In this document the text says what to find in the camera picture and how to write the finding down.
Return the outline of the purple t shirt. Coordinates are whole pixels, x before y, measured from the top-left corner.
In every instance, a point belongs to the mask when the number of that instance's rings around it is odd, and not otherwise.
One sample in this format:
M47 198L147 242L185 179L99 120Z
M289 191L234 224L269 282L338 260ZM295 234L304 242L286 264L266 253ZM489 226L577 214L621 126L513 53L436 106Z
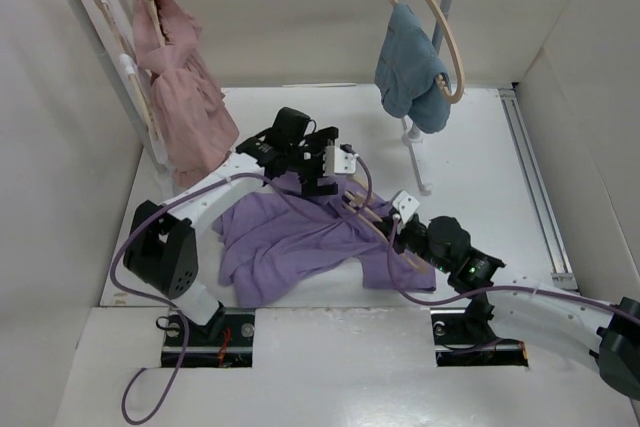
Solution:
M222 242L220 285L233 289L241 307L273 304L309 278L325 274L347 260L361 265L366 289L400 285L415 293L432 293L436 274L414 270L400 254L387 255L388 244L343 205L345 189L361 197L366 190L343 180L336 196L303 199L291 174L276 181L279 193L251 193L212 225ZM391 210L388 200L370 194L368 206L378 216Z

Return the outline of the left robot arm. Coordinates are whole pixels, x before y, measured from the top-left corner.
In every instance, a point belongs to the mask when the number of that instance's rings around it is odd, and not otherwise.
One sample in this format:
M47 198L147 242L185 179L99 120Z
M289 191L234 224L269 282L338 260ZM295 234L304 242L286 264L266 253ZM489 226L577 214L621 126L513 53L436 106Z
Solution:
M198 241L237 201L286 173L298 176L307 197L337 192L327 182L340 154L338 128L309 132L311 118L281 108L271 127L241 142L214 172L173 199L146 201L134 213L122 261L153 288L150 297L182 313L188 331L201 343L222 334L225 309L199 280Z

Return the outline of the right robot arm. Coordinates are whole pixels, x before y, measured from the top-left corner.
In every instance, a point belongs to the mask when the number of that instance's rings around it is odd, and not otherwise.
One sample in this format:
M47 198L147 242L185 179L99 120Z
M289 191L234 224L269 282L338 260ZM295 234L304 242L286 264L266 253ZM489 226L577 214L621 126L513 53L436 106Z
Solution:
M518 340L591 369L613 390L639 397L639 303L617 303L570 293L506 270L505 263L471 244L453 217L408 223L398 213L383 221L393 258L409 251L445 274L454 296L467 301L462 328L473 340L490 335Z

